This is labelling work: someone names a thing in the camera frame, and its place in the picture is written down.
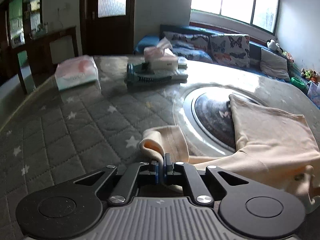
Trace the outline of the pink white tissue pack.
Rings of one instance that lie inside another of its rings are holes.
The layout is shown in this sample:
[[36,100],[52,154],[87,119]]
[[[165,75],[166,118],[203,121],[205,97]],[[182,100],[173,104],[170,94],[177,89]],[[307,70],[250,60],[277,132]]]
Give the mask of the pink white tissue pack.
[[83,55],[57,65],[55,81],[59,91],[98,81],[98,68],[92,56]]

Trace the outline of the blue sofa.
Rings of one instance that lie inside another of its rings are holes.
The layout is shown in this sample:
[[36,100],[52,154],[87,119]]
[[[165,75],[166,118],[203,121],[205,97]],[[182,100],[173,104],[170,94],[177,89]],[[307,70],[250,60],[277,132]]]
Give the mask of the blue sofa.
[[162,38],[172,45],[172,52],[191,61],[220,64],[235,69],[288,82],[304,93],[309,84],[298,76],[288,53],[270,45],[253,42],[247,34],[222,33],[192,26],[161,25],[157,35],[146,35],[136,45],[134,54],[142,54]]

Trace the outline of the grey cushion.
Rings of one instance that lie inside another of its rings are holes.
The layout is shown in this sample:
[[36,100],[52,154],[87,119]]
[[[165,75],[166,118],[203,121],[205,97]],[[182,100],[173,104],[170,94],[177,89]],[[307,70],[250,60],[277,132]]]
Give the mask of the grey cushion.
[[287,60],[275,53],[261,48],[261,71],[271,77],[289,82],[290,77],[287,69]]

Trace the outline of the small plush toys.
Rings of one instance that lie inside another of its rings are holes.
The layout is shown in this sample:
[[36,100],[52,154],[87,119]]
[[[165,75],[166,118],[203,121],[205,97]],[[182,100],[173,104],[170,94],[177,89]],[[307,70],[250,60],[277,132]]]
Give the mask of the small plush toys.
[[313,69],[301,69],[301,77],[303,77],[304,79],[308,80],[308,81],[312,81],[314,83],[318,83],[319,82],[319,73],[316,72]]

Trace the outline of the teal smart watch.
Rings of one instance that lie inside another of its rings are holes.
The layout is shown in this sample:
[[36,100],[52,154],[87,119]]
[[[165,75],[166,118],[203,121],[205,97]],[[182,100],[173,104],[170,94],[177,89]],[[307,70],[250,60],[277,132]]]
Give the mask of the teal smart watch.
[[171,76],[164,76],[152,72],[148,63],[128,64],[124,78],[127,87],[158,85],[171,80]]

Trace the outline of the green bowl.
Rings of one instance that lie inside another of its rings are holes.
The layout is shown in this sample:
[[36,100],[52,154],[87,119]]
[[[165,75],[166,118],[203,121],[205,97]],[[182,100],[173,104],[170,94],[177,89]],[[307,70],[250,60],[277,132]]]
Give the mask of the green bowl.
[[301,81],[300,79],[298,79],[296,77],[291,77],[290,81],[295,87],[297,87],[301,90],[307,88],[307,85],[303,81]]

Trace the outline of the butterfly pillow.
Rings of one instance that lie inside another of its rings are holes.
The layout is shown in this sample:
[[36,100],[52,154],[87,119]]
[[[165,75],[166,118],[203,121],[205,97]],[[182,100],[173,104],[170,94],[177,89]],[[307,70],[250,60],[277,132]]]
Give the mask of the butterfly pillow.
[[171,51],[187,60],[213,63],[208,54],[209,37],[203,34],[179,34],[170,31],[164,31],[165,37],[172,45]]
[[224,66],[250,67],[249,36],[221,34],[209,37],[210,52],[214,60]]

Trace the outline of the butterfly pillow left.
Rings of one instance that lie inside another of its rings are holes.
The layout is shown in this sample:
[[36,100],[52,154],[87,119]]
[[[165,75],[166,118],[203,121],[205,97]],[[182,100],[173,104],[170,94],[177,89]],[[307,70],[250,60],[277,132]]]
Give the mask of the butterfly pillow left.
[[209,37],[203,34],[179,34],[170,31],[164,31],[165,37],[172,45],[171,51],[187,60],[213,63],[208,54]]

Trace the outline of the dark wooden side cabinet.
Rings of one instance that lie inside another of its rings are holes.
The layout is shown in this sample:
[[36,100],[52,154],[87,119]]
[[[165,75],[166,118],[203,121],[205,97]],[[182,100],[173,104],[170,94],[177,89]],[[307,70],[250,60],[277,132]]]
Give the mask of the dark wooden side cabinet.
[[52,62],[50,44],[65,37],[72,39],[73,53],[75,57],[78,57],[76,26],[49,32],[12,49],[15,54],[23,51],[27,53],[31,76],[36,88],[50,78],[57,68],[57,63]]

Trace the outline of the dark wooden door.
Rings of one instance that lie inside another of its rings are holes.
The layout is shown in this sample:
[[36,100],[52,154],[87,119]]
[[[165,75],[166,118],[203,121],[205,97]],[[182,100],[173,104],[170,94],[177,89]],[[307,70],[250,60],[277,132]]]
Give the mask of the dark wooden door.
[[79,9],[83,54],[132,53],[135,0],[79,0]]

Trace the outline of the grey quilted star tablecloth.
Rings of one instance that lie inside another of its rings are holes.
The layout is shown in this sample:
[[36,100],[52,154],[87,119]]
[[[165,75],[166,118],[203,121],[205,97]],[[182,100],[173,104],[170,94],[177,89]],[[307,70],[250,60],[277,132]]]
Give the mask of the grey quilted star tablecloth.
[[190,62],[186,83],[128,89],[129,63],[139,57],[96,57],[99,82],[57,90],[54,78],[38,88],[1,128],[1,239],[20,239],[15,210],[27,194],[107,164],[121,170],[143,160],[139,142],[152,127],[179,124],[192,155],[227,150],[200,136],[187,114],[193,95],[234,88],[264,105],[305,116],[319,138],[319,109],[298,88],[234,68]]

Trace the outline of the round black induction cooktop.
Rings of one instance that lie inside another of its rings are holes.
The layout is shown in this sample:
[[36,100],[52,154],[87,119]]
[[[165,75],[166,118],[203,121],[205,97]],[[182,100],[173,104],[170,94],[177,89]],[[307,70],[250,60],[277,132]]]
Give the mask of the round black induction cooktop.
[[247,94],[223,87],[202,87],[191,91],[183,102],[187,122],[201,138],[201,146],[213,150],[213,156],[224,157],[236,152],[235,131],[229,96],[262,105]]

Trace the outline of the pink tissue box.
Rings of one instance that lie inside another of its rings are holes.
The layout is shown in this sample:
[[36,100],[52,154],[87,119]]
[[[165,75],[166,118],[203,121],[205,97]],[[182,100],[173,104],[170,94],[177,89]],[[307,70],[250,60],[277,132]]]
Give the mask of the pink tissue box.
[[178,57],[171,51],[172,44],[164,37],[156,46],[144,48],[144,59],[152,71],[177,70]]

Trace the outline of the window with green frame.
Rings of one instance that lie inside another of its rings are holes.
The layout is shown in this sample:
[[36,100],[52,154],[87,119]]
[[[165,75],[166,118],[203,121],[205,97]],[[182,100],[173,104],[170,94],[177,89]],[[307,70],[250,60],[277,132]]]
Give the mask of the window with green frame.
[[191,10],[275,33],[280,0],[191,0]]

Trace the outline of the beige sweater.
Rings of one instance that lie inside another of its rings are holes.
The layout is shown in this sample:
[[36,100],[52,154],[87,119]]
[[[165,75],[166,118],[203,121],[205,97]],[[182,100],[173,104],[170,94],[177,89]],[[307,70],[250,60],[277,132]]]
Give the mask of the beige sweater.
[[229,97],[235,129],[236,152],[221,158],[189,154],[179,126],[144,131],[139,147],[163,163],[165,154],[204,171],[215,165],[296,196],[306,213],[319,207],[319,148],[303,115]]

